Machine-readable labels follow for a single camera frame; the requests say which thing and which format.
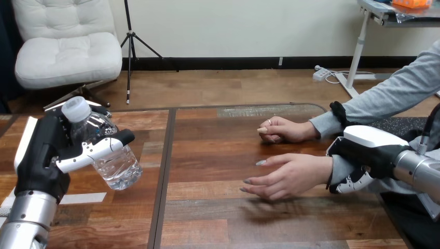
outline white wall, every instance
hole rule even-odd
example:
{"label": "white wall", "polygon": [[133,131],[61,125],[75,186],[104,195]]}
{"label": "white wall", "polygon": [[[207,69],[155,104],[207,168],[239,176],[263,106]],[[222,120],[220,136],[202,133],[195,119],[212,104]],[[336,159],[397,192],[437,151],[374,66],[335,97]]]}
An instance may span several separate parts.
{"label": "white wall", "polygon": [[[109,0],[120,42],[123,0]],[[164,57],[352,56],[363,16],[355,0],[128,0],[133,30]],[[371,22],[363,55],[415,56],[440,28]],[[124,56],[127,57],[127,45]],[[136,44],[138,57],[153,57]]]}

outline robotic arm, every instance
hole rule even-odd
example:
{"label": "robotic arm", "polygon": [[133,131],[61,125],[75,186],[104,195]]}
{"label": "robotic arm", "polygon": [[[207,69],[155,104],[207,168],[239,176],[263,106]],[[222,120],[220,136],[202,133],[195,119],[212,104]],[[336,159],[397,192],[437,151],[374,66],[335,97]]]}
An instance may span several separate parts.
{"label": "robotic arm", "polygon": [[[101,106],[89,105],[95,112],[110,115]],[[0,234],[0,248],[46,248],[57,205],[70,184],[68,173],[134,140],[130,130],[122,130],[90,144],[74,145],[69,133],[70,123],[61,114],[61,105],[48,110],[43,118],[28,119],[14,161],[16,199]]]}
{"label": "robotic arm", "polygon": [[340,183],[331,185],[330,192],[353,192],[376,178],[390,177],[422,192],[419,199],[433,220],[437,220],[440,217],[440,161],[424,156],[428,137],[429,133],[414,151],[405,140],[382,130],[347,127],[343,136],[336,138],[327,150],[327,155],[340,155],[359,168]]}

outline power strip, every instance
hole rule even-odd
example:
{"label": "power strip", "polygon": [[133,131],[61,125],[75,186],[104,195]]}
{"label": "power strip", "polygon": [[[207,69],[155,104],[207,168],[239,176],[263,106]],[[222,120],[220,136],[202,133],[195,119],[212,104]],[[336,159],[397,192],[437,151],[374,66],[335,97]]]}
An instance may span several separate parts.
{"label": "power strip", "polygon": [[328,75],[330,75],[330,71],[322,67],[313,74],[313,79],[318,81],[323,81]]}

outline tufted cushion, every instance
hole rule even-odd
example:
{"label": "tufted cushion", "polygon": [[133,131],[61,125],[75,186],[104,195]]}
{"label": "tufted cushion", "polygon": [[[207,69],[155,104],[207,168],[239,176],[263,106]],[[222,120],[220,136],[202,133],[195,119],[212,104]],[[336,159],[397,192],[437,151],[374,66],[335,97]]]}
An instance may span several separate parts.
{"label": "tufted cushion", "polygon": [[13,0],[22,38],[69,38],[115,34],[108,0]]}
{"label": "tufted cushion", "polygon": [[18,53],[16,77],[26,89],[41,89],[115,79],[121,67],[121,48],[113,34],[34,38]]}

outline metal cylinder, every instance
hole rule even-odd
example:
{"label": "metal cylinder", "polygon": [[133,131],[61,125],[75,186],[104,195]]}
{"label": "metal cylinder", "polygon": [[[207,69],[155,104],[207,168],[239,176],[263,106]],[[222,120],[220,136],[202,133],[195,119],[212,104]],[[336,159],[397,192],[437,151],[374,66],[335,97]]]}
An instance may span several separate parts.
{"label": "metal cylinder", "polygon": [[6,223],[0,232],[1,249],[41,249],[47,245],[49,232],[29,222]]}
{"label": "metal cylinder", "polygon": [[49,230],[56,211],[57,200],[53,196],[40,191],[23,191],[15,199],[9,222],[32,222]]}
{"label": "metal cylinder", "polygon": [[440,162],[406,150],[394,162],[394,176],[440,203]]}

